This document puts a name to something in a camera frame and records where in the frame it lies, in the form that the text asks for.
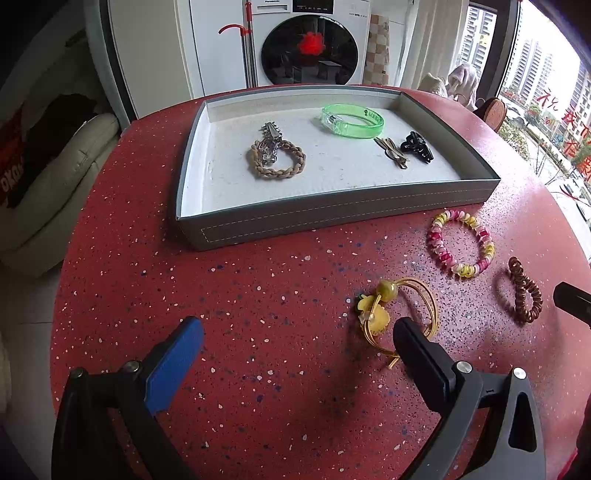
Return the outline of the grey jewelry tray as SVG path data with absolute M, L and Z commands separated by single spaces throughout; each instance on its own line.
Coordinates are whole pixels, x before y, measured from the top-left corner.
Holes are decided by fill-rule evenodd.
M 384 117 L 383 134 L 421 134 L 430 162 L 398 167 L 373 140 L 335 135 L 322 108 L 351 103 Z M 204 99 L 187 140 L 175 217 L 198 250 L 438 207 L 486 201 L 499 176 L 446 119 L 457 106 L 416 91 L 370 86 L 266 87 Z M 304 170 L 263 179 L 249 150 L 273 122 L 304 151 Z

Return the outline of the brown round chair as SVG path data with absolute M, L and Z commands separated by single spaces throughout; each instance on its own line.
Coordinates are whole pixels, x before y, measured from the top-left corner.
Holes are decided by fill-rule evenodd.
M 507 106 L 499 98 L 490 98 L 474 111 L 493 131 L 498 132 L 506 118 Z

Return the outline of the cream leather sofa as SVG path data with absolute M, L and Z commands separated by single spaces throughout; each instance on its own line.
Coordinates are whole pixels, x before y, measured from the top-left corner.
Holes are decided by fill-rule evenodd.
M 1 263 L 39 277 L 63 261 L 78 215 L 118 143 L 111 113 L 83 124 L 40 173 L 20 204 L 1 209 Z

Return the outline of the black claw hair clip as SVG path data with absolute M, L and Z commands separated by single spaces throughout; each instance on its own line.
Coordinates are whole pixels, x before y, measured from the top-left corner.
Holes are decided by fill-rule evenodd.
M 425 163 L 431 163 L 434 160 L 434 155 L 424 137 L 416 131 L 411 131 L 406 140 L 401 143 L 401 151 L 413 153 Z

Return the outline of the gold bobby pins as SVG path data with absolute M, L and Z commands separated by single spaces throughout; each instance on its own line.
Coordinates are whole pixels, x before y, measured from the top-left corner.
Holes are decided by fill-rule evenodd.
M 408 168 L 408 159 L 390 138 L 374 138 L 374 141 L 384 150 L 384 153 L 392 159 L 401 169 Z

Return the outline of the pink white towel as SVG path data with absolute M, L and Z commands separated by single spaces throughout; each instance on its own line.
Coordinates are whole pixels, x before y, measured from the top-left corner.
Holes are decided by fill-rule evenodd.
M 477 90 L 479 77 L 477 70 L 470 64 L 457 66 L 448 76 L 447 94 L 452 99 L 470 111 L 477 109 Z

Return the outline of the green translucent bangle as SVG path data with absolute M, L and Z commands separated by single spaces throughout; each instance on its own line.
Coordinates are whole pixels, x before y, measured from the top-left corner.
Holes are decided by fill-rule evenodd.
M 322 108 L 321 122 L 335 135 L 353 139 L 374 139 L 385 120 L 376 111 L 355 104 L 331 104 Z

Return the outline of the checkered rolled mat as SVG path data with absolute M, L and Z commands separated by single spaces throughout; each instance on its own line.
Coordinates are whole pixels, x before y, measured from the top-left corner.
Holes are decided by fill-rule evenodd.
M 363 83 L 386 86 L 390 80 L 390 21 L 382 15 L 370 16 Z

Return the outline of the white washing machine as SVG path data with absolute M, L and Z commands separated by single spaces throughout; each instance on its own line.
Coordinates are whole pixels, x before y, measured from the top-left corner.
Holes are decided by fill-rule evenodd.
M 253 1 L 257 83 L 360 84 L 369 33 L 368 0 Z

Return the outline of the red handled mop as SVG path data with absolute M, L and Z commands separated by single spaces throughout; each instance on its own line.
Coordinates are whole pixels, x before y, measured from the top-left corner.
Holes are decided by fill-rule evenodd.
M 247 89 L 252 89 L 259 87 L 259 82 L 257 82 L 256 55 L 254 55 L 252 41 L 252 2 L 249 0 L 242 1 L 242 14 L 242 24 L 226 24 L 218 30 L 218 34 L 221 35 L 226 30 L 232 28 L 235 28 L 239 31 L 240 41 L 242 41 L 242 59 L 243 68 L 245 68 L 245 85 Z

